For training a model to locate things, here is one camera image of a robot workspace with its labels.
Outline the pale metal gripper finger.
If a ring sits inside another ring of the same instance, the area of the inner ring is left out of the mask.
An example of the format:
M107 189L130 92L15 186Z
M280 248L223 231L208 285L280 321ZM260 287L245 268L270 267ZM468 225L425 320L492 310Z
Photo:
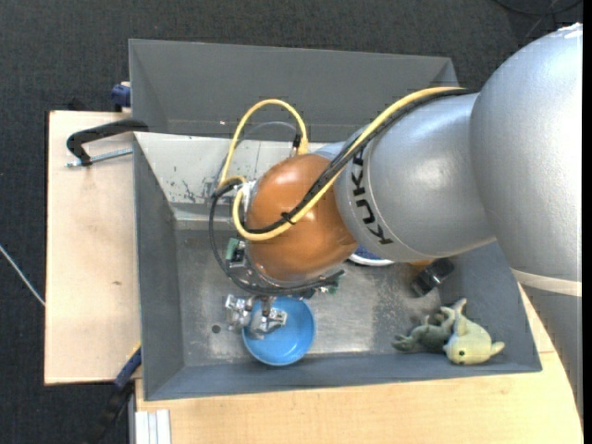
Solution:
M225 314L228 329L233 332L241 332L251 320L252 298L238 297L229 294L225 301Z
M261 309L253 312L250 322L250 337L263 339L267 334L284 327L288 317L286 311L276 308L271 308L268 315L264 315Z

